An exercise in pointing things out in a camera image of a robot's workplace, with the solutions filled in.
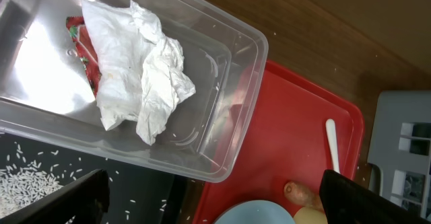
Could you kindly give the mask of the white plastic spoon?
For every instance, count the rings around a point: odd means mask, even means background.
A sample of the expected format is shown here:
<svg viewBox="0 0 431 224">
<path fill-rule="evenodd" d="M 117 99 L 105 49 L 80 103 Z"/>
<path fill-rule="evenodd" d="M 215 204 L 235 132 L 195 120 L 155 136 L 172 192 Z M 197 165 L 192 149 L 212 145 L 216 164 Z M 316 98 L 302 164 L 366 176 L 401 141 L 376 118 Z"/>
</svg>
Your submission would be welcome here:
<svg viewBox="0 0 431 224">
<path fill-rule="evenodd" d="M 339 168 L 337 134 L 336 134 L 335 121 L 333 119 L 326 120 L 325 129 L 326 129 L 326 133 L 327 133 L 327 140 L 328 140 L 328 144 L 329 144 L 329 150 L 330 150 L 330 154 L 331 154 L 333 170 L 339 174 L 340 168 Z"/>
</svg>

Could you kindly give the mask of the large light blue plate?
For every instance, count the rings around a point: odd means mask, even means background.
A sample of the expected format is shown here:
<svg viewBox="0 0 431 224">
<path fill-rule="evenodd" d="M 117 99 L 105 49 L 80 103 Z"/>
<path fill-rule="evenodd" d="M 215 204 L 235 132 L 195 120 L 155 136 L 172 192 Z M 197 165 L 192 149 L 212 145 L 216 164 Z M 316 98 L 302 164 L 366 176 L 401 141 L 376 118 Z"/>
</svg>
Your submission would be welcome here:
<svg viewBox="0 0 431 224">
<path fill-rule="evenodd" d="M 282 206 L 268 200 L 238 204 L 220 215 L 214 224 L 295 224 Z"/>
</svg>

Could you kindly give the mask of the yellow plastic cup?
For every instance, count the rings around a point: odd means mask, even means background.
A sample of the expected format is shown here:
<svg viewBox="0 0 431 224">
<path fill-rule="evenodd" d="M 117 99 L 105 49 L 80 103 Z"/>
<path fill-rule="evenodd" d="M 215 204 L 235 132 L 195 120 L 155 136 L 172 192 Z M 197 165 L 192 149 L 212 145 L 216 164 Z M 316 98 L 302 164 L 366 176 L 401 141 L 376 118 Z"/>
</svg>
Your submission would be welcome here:
<svg viewBox="0 0 431 224">
<path fill-rule="evenodd" d="M 295 224 L 328 224 L 323 209 L 302 207 L 293 217 Z"/>
</svg>

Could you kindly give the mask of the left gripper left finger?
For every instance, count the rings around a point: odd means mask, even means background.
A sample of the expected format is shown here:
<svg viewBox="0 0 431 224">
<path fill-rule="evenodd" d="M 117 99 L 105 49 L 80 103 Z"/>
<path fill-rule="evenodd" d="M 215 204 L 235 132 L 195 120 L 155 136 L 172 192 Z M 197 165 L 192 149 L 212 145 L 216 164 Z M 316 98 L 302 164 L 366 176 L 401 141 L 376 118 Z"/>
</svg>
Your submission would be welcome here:
<svg viewBox="0 0 431 224">
<path fill-rule="evenodd" d="M 2 224 L 99 224 L 110 206 L 108 173 L 94 170 L 61 189 L 4 217 Z"/>
</svg>

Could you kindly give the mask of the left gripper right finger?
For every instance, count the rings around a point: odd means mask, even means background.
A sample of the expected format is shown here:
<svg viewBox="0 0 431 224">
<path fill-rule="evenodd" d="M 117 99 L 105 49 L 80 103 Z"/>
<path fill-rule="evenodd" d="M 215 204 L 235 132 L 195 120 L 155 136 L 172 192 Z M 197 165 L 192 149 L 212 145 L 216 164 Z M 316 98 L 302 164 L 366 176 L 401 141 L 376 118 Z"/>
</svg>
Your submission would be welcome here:
<svg viewBox="0 0 431 224">
<path fill-rule="evenodd" d="M 319 196 L 328 224 L 430 224 L 333 170 L 325 170 Z"/>
</svg>

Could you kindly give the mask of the red snack wrapper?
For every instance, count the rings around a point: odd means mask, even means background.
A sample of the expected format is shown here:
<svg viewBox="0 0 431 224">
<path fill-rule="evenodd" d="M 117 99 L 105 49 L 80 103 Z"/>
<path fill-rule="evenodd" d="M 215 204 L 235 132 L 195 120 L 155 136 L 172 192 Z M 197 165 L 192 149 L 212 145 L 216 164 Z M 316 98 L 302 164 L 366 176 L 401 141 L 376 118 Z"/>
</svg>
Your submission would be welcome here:
<svg viewBox="0 0 431 224">
<path fill-rule="evenodd" d="M 77 55 L 84 66 L 92 92 L 94 96 L 97 96 L 102 74 L 98 67 L 98 57 L 88 34 L 84 18 L 82 16 L 68 17 L 66 19 L 66 28 L 75 45 Z"/>
</svg>

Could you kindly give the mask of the orange carrot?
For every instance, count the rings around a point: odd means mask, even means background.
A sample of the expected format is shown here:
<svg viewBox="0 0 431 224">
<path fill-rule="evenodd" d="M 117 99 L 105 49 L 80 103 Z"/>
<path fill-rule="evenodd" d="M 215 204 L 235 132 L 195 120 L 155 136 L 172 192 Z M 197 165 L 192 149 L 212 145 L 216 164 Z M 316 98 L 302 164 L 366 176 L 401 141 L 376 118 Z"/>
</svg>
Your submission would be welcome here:
<svg viewBox="0 0 431 224">
<path fill-rule="evenodd" d="M 284 186 L 284 196 L 296 205 L 324 211 L 320 196 L 299 182 L 288 182 Z"/>
</svg>

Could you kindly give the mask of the white napkin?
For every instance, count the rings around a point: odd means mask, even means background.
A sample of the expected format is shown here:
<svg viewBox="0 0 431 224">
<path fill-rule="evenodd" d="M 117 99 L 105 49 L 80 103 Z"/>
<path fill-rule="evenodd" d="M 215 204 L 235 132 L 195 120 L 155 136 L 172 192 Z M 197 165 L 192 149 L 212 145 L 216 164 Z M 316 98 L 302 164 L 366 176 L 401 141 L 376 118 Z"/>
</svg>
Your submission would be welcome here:
<svg viewBox="0 0 431 224">
<path fill-rule="evenodd" d="M 182 46 L 134 1 L 121 8 L 82 0 L 81 8 L 98 57 L 96 102 L 105 130 L 134 121 L 137 135 L 153 145 L 176 107 L 196 92 L 183 72 Z"/>
</svg>

